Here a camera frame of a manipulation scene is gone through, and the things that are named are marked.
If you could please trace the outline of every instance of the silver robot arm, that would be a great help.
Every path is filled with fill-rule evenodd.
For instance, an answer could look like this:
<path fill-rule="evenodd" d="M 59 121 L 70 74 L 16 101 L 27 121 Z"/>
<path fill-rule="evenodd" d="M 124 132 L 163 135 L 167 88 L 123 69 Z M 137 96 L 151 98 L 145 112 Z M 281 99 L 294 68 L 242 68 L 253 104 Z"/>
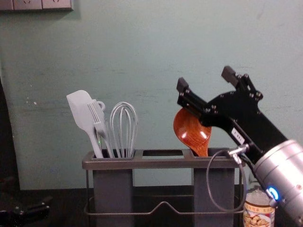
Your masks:
<path fill-rule="evenodd" d="M 287 139 L 259 110 L 258 102 L 263 95 L 247 74 L 236 75 L 230 66 L 225 66 L 222 77 L 236 90 L 209 102 L 198 97 L 179 78 L 178 104 L 202 125 L 222 128 L 236 144 L 247 144 L 249 149 L 240 157 L 272 198 L 270 205 L 281 207 L 303 227 L 303 147 Z"/>

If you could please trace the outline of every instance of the dark table surface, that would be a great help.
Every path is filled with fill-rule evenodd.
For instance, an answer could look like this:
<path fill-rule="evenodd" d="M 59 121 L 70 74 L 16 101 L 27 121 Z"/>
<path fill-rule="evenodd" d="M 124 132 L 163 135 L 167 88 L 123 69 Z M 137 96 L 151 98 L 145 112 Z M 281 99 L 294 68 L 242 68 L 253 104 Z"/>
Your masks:
<path fill-rule="evenodd" d="M 20 191 L 15 193 L 14 196 L 1 193 L 0 210 L 9 210 L 19 204 L 30 205 L 37 203 L 49 195 L 53 197 L 49 217 L 35 223 L 27 224 L 25 227 L 88 227 L 88 219 L 83 212 L 83 208 L 87 202 L 86 189 L 30 190 Z M 135 212 L 150 211 L 160 201 L 168 201 L 179 211 L 190 211 L 192 208 L 192 187 L 135 187 Z M 295 226 L 281 210 L 276 211 L 275 217 L 276 227 Z M 191 217 L 178 216 L 168 207 L 163 206 L 151 216 L 136 217 L 135 226 L 192 227 L 193 222 Z M 242 226 L 237 217 L 235 217 L 234 226 Z"/>

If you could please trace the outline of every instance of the whisk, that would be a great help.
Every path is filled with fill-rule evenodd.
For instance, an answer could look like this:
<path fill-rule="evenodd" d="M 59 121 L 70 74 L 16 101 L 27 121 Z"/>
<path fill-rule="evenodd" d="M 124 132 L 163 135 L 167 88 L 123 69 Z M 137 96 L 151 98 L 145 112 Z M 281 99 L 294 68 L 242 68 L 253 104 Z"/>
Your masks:
<path fill-rule="evenodd" d="M 115 120 L 116 114 L 119 114 L 118 120 Z M 109 123 L 118 157 L 131 157 L 134 152 L 134 142 L 138 129 L 138 117 L 135 108 L 127 102 L 116 104 L 110 114 Z"/>

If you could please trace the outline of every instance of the blue light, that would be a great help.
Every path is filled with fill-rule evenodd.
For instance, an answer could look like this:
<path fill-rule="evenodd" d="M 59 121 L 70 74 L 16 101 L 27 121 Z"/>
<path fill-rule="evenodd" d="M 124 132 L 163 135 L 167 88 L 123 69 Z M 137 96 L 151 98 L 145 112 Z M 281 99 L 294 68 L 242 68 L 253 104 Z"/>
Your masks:
<path fill-rule="evenodd" d="M 273 187 L 269 187 L 268 190 L 273 195 L 273 197 L 274 197 L 275 200 L 279 199 L 279 194 L 276 191 L 276 189 L 274 189 Z"/>

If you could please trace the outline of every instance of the gray utensil holder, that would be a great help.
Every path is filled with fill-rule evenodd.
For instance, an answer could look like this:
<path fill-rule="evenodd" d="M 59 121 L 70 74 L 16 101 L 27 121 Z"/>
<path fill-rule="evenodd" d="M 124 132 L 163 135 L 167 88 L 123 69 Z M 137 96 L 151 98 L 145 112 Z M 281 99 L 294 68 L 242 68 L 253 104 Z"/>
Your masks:
<path fill-rule="evenodd" d="M 209 155 L 218 148 L 210 148 Z M 167 156 L 168 158 L 145 158 L 145 156 Z M 133 169 L 141 168 L 193 168 L 193 209 L 189 212 L 175 211 L 179 215 L 191 215 L 194 227 L 232 227 L 233 214 L 220 212 L 211 202 L 206 187 L 206 168 L 210 157 L 196 157 L 189 149 L 181 150 L 136 150 L 132 158 L 95 158 L 89 152 L 82 161 L 82 168 L 93 171 L 95 212 L 86 211 L 96 217 L 97 227 L 134 227 L 134 216 L 151 215 L 151 212 L 133 213 Z M 234 207 L 233 159 L 217 157 L 209 172 L 214 199 L 225 208 Z"/>

